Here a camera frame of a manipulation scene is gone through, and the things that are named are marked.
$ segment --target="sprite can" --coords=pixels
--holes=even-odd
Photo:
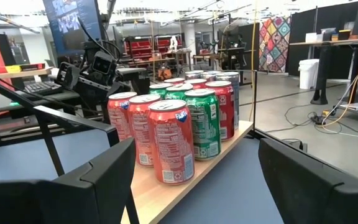
[[[192,90],[193,85],[189,83],[181,83],[167,88],[166,100],[185,100],[185,92]]]
[[[173,86],[171,83],[159,83],[150,85],[149,94],[160,95],[161,99],[165,99],[165,95],[167,94],[167,88]]]
[[[190,90],[185,95],[191,114],[195,159],[213,159],[221,153],[219,101],[215,91]]]

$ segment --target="can lid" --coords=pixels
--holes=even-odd
[[[171,86],[173,86],[172,83],[158,83],[158,84],[150,85],[150,89],[159,90],[159,89],[168,88]]]
[[[232,76],[232,75],[239,75],[238,72],[222,72],[217,74],[217,76],[221,76],[221,75],[225,75],[225,76]]]
[[[183,82],[184,78],[170,78],[168,80],[164,80],[165,83],[174,83],[174,82]]]
[[[193,80],[186,80],[185,83],[190,83],[190,84],[206,83],[206,79],[204,79],[204,78],[195,78]]]
[[[213,94],[215,94],[215,91],[209,89],[189,90],[185,92],[186,96],[208,96]]]
[[[205,84],[208,87],[225,87],[231,85],[229,81],[213,81]]]
[[[216,75],[219,73],[222,73],[222,72],[221,71],[206,71],[206,72],[203,72],[202,75]]]
[[[193,89],[192,84],[181,83],[181,84],[176,84],[174,86],[168,87],[167,91],[187,91],[187,90],[192,90],[192,89]]]
[[[172,111],[178,110],[186,106],[186,102],[183,100],[162,100],[152,103],[149,109],[152,111]]]
[[[201,72],[204,72],[204,71],[203,70],[194,70],[194,71],[185,72],[185,74],[186,75],[200,74]]]
[[[129,102],[130,103],[150,103],[154,102],[160,99],[160,95],[157,94],[148,94],[148,95],[142,95],[142,96],[135,96],[132,97]]]
[[[116,93],[109,96],[111,100],[121,100],[121,99],[128,99],[136,96],[137,93],[135,92],[125,92],[125,93]]]

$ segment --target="wooden shelf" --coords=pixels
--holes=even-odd
[[[40,70],[33,70],[27,72],[16,73],[0,73],[0,78],[20,78],[20,77],[33,77],[35,75],[49,75],[52,68],[45,68]]]
[[[160,183],[152,167],[135,165],[132,193],[140,223],[158,223],[211,169],[251,130],[252,122],[240,121],[234,137],[222,142],[222,151],[210,161],[196,161],[195,174],[188,182],[171,186]],[[121,223],[129,223],[126,210]]]

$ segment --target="yellow object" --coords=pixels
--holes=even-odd
[[[7,73],[17,73],[22,71],[19,65],[5,66],[5,68]]]

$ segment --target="metal pole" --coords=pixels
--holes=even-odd
[[[256,99],[257,99],[257,86],[258,86],[258,71],[254,70],[254,118],[252,123],[252,129],[255,131],[255,124],[256,124]]]

